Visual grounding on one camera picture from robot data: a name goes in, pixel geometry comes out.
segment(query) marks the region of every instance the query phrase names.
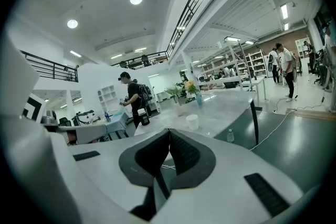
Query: plastic bottle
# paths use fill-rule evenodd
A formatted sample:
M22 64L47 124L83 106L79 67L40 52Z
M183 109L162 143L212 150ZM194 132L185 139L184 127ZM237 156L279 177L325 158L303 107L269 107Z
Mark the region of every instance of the plastic bottle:
M110 119L110 117L109 117L109 115L106 111L105 111L104 115L105 115L105 118L106 118L107 122L110 122L111 119Z
M233 135L232 129L229 129L229 132L227 133L226 141L229 143L233 143L235 140L235 136Z

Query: paper cup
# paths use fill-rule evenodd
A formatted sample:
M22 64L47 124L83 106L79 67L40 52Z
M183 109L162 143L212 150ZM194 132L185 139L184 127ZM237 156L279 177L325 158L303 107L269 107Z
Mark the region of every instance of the paper cup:
M198 116L195 114L189 115L185 118L187 120L188 126L190 130L198 129Z

